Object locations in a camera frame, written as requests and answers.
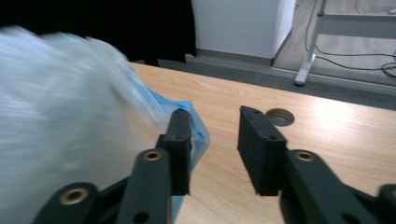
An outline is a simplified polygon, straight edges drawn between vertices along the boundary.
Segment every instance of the gray floor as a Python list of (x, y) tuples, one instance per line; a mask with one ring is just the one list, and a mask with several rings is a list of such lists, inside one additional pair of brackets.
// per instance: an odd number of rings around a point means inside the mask
[(186, 63), (160, 60), (160, 67), (284, 91), (299, 92), (353, 104), (396, 110), (396, 91), (384, 89), (382, 86), (367, 86), (364, 83), (356, 82), (346, 85), (344, 80), (311, 77), (311, 80), (305, 86), (297, 87), (293, 85), (294, 74), (292, 72), (276, 70), (271, 67), (262, 68), (263, 72), (251, 71), (252, 69), (249, 71), (248, 69), (233, 68), (232, 63), (213, 65), (210, 63), (191, 62), (198, 61), (197, 59), (189, 59)]
[[(317, 12), (321, 0), (318, 0), (312, 21), (309, 18), (312, 8), (317, 0), (297, 0), (298, 7), (294, 10), (293, 28), (289, 40), (284, 48), (278, 53), (275, 68), (298, 71), (306, 57), (306, 45), (309, 46), (313, 33)], [(381, 15), (396, 8), (395, 0), (332, 0), (327, 1), (325, 13), (343, 15)], [(367, 38), (361, 36), (319, 35), (317, 47), (325, 53), (337, 54), (388, 54), (396, 51), (396, 39)], [(378, 69), (385, 63), (396, 63), (389, 56), (334, 56), (323, 54), (315, 50), (317, 56), (340, 63), (344, 66), (355, 68)], [(369, 81), (384, 85), (396, 86), (396, 78), (387, 77), (382, 71), (364, 71), (356, 69), (345, 69), (323, 59), (315, 59), (311, 73), (328, 77), (350, 78), (359, 81)]]

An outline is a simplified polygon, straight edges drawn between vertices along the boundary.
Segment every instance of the floor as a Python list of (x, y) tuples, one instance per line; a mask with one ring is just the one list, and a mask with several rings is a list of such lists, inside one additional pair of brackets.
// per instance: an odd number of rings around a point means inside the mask
[[(291, 36), (278, 53), (274, 68), (293, 72), (300, 69), (307, 53), (305, 46), (309, 45), (316, 14), (322, 2), (319, 0), (315, 4), (316, 1), (297, 0)], [(327, 1), (325, 13), (387, 15), (394, 8), (396, 8), (395, 0), (332, 0)], [(313, 12), (313, 17), (310, 21), (311, 12)], [(321, 53), (319, 50), (332, 54), (387, 54), (388, 56), (333, 56)], [(315, 53), (317, 56), (344, 66), (377, 69), (384, 63), (396, 63), (395, 57), (391, 57), (396, 53), (396, 39), (319, 35)], [(326, 77), (340, 77), (396, 86), (396, 78), (387, 77), (383, 71), (347, 69), (321, 59), (315, 59), (311, 73)]]

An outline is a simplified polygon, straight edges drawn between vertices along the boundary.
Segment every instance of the screw hole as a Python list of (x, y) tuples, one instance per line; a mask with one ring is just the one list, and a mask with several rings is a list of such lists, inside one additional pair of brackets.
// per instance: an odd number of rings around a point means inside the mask
[(149, 221), (149, 214), (142, 212), (134, 216), (134, 223), (146, 223)]
[(289, 110), (282, 108), (274, 108), (268, 110), (265, 115), (275, 126), (289, 126), (294, 122), (294, 116)]
[(60, 199), (60, 203), (71, 205), (82, 202), (88, 196), (88, 191), (83, 188), (70, 189), (64, 193)]

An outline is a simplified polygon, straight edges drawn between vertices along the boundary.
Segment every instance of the desk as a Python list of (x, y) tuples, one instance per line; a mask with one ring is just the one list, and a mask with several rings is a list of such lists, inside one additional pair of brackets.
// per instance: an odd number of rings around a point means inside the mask
[(396, 112), (132, 63), (172, 100), (192, 100), (211, 144), (191, 176), (177, 224), (283, 223), (278, 197), (260, 197), (236, 149), (239, 108), (280, 107), (295, 121), (278, 127), (289, 149), (316, 152), (351, 187), (376, 195), (396, 183)]

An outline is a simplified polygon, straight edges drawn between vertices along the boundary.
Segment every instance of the black plastic part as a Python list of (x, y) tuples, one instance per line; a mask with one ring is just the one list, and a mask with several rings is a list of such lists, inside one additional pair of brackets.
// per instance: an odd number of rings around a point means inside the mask
[(49, 199), (35, 218), (34, 224), (93, 223), (96, 219), (94, 205), (97, 199), (97, 189), (90, 183), (67, 185)]
[(388, 184), (381, 187), (375, 212), (384, 224), (396, 223), (396, 185)]
[(183, 109), (173, 112), (166, 134), (161, 134), (156, 148), (171, 158), (172, 195), (190, 193), (191, 115)]
[(241, 106), (238, 150), (254, 189), (261, 196), (276, 196), (280, 190), (286, 139), (265, 115)]
[(289, 151), (285, 168), (290, 186), (304, 210), (305, 223), (377, 223), (349, 187), (315, 153)]
[(171, 214), (170, 157), (160, 148), (145, 150), (136, 158), (116, 224), (169, 224)]

